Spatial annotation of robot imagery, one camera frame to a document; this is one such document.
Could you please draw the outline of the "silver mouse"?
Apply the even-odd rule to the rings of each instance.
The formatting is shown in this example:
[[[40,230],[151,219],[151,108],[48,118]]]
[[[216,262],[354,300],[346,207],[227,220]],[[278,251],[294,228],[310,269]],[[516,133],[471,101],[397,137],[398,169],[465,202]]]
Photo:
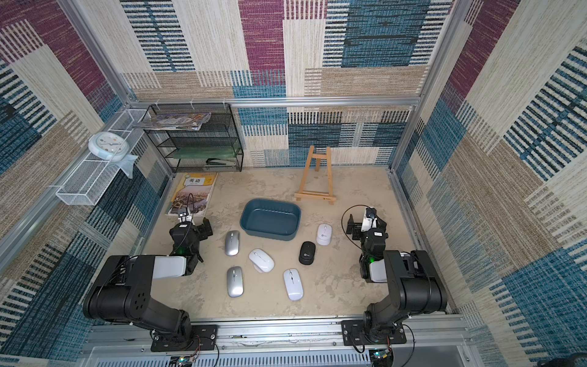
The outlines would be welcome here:
[[[231,267],[227,271],[227,292],[231,298],[237,298],[243,295],[244,279],[240,266]]]
[[[240,250],[240,233],[238,230],[227,232],[225,237],[225,254],[227,256],[236,256]]]

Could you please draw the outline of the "black Lecoo mouse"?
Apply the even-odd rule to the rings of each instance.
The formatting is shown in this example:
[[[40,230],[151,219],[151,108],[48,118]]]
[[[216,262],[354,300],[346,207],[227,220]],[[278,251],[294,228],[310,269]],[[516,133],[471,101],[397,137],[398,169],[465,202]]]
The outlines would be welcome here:
[[[316,255],[316,245],[312,242],[306,241],[302,244],[300,254],[299,254],[299,263],[302,265],[311,265],[315,260]]]

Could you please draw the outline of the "white rounded mouse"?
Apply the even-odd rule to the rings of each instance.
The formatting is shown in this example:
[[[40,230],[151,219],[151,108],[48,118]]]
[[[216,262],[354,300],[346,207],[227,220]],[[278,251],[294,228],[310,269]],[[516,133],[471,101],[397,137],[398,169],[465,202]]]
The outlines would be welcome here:
[[[249,260],[259,273],[269,273],[275,267],[275,261],[262,249],[253,249],[249,253]]]

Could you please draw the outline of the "teal storage box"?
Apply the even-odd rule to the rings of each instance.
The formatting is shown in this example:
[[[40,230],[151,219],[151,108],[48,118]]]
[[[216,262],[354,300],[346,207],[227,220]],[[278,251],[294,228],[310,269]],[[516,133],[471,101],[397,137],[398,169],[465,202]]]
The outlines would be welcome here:
[[[239,224],[248,235],[290,241],[297,234],[301,214],[295,203],[256,198],[246,203]]]

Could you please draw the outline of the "white slim mouse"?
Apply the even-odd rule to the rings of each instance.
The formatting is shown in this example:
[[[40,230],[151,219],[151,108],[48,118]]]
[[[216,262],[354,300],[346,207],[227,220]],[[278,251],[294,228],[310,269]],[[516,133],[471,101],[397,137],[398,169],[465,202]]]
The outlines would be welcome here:
[[[287,269],[284,272],[284,284],[287,296],[291,301],[299,301],[303,298],[304,288],[298,270]]]

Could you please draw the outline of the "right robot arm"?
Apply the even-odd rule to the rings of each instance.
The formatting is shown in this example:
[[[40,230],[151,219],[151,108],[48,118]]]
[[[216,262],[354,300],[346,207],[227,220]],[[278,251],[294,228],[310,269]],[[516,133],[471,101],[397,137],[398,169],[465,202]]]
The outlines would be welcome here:
[[[346,345],[405,343],[409,317],[446,310],[448,296],[427,252],[387,250],[387,224],[368,208],[361,223],[346,224],[348,239],[359,241],[359,271],[368,283],[385,284],[388,295],[368,305],[361,322],[344,322]]]

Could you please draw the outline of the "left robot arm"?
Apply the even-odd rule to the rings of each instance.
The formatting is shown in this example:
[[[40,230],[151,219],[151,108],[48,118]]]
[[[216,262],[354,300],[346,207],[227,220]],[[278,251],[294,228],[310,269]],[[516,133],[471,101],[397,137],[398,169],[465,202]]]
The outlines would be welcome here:
[[[151,296],[155,279],[192,275],[199,263],[200,243],[213,235],[207,218],[199,226],[190,221],[170,230],[170,255],[112,255],[107,258],[83,302],[91,320],[133,324],[151,333],[153,352],[197,348],[203,333],[191,326],[190,315]]]

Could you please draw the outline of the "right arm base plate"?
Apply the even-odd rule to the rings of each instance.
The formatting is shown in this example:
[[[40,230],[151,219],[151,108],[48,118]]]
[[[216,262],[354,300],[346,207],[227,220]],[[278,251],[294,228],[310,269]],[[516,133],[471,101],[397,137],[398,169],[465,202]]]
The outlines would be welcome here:
[[[364,321],[347,320],[340,323],[345,346],[405,344],[407,338],[402,324],[367,327]]]

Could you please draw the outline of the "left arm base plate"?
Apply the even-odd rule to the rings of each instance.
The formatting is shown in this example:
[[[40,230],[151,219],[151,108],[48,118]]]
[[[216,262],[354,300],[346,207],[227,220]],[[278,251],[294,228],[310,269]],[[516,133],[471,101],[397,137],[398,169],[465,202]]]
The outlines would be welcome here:
[[[212,351],[216,348],[218,328],[215,324],[195,325],[186,336],[155,332],[151,352]]]

